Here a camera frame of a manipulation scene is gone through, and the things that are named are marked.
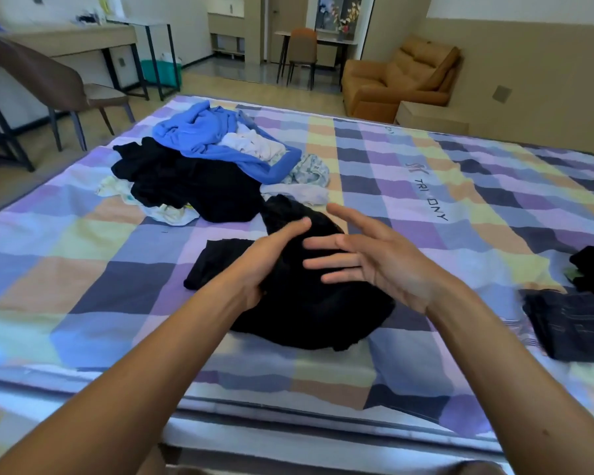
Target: wooden door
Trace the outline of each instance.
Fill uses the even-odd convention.
[[[306,26],[308,0],[269,0],[269,11],[269,61],[279,63],[284,37],[273,33]]]

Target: forearm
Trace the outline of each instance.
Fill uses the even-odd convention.
[[[451,282],[429,311],[520,475],[594,475],[594,417],[483,301]]]
[[[0,460],[0,474],[134,474],[243,309],[238,284],[212,280],[124,358]]]

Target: plaid bedspread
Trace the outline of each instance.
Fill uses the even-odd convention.
[[[199,100],[177,97],[0,212],[0,365],[104,370],[189,297],[182,282],[207,240],[265,234],[260,216],[249,223],[200,219],[170,227],[119,197],[95,194],[119,159],[113,145],[149,136],[153,125]],[[563,290],[569,256],[594,245],[593,156],[212,104],[243,110],[279,140],[323,158],[332,201],[411,239],[473,287],[548,369],[560,373],[561,365],[536,347],[517,290]],[[195,383],[296,391],[357,410],[381,405],[460,434],[490,429],[434,327],[403,306],[344,353],[230,333]],[[568,389],[589,405],[579,385]]]

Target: trash can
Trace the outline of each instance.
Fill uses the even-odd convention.
[[[158,77],[161,79],[161,85],[166,87],[176,86],[175,71],[178,71],[179,83],[182,85],[182,64],[174,63],[171,61],[158,60],[156,62],[158,68]],[[143,77],[150,83],[156,83],[156,74],[154,73],[154,63],[151,60],[141,60],[141,69],[143,70]]]

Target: hand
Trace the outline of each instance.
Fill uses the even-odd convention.
[[[260,283],[265,279],[281,255],[282,250],[293,238],[310,230],[312,221],[304,217],[288,223],[280,231],[255,240],[229,268],[216,279],[228,280],[231,287],[242,289],[245,295],[245,310],[260,303]]]
[[[449,284],[464,285],[384,223],[336,203],[328,204],[327,209],[355,225],[363,234],[338,234],[303,241],[307,249],[348,252],[304,260],[306,269],[343,269],[323,275],[323,283],[368,282],[420,313],[426,313]]]

